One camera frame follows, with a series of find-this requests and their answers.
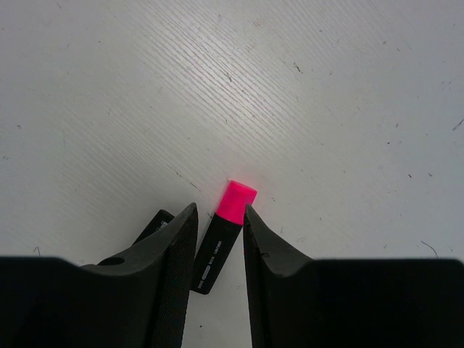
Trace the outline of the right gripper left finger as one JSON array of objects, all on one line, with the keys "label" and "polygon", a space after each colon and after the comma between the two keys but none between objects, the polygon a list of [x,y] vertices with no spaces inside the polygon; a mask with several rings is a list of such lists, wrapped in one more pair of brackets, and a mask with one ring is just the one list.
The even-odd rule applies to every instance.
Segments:
[{"label": "right gripper left finger", "polygon": [[198,232],[188,205],[100,263],[2,257],[3,347],[180,347]]}]

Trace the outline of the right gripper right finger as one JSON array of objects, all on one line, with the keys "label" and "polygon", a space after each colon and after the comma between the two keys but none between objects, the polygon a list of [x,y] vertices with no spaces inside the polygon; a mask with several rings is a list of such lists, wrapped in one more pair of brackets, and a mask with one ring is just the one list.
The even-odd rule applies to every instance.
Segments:
[{"label": "right gripper right finger", "polygon": [[458,260],[314,260],[251,207],[243,236],[254,347],[463,345]]}]

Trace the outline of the pink capped black highlighter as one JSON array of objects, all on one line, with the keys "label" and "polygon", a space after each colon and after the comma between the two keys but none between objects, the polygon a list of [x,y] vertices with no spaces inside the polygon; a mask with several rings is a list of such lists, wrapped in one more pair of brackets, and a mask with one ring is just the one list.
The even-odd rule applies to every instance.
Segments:
[{"label": "pink capped black highlighter", "polygon": [[243,183],[228,183],[196,253],[192,291],[210,293],[244,225],[246,208],[256,196],[257,191]]}]

